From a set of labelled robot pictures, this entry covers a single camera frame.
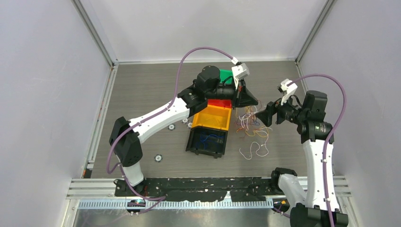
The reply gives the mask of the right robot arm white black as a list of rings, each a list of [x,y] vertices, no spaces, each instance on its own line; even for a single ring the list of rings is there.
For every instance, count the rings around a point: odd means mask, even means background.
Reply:
[[[293,105],[289,99],[269,102],[266,109],[256,117],[267,127],[273,115],[277,124],[289,121],[297,125],[297,132],[305,152],[307,164],[307,189],[300,185],[296,172],[277,167],[271,173],[270,189],[286,196],[290,207],[289,219],[292,227],[346,227],[347,214],[341,213],[336,199],[331,156],[334,136],[333,127],[325,122],[327,95],[307,91],[301,106]]]

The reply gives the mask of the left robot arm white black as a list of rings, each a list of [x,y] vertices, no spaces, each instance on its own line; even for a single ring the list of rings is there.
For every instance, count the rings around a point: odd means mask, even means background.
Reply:
[[[230,100],[232,107],[258,104],[248,91],[245,77],[250,72],[245,63],[231,69],[231,83],[220,79],[220,69],[206,66],[193,80],[191,86],[176,94],[171,101],[143,116],[126,120],[118,118],[113,126],[109,143],[127,183],[127,190],[134,196],[145,190],[144,175],[140,167],[143,157],[142,143],[161,129],[179,120],[192,117],[205,109],[209,99]]]

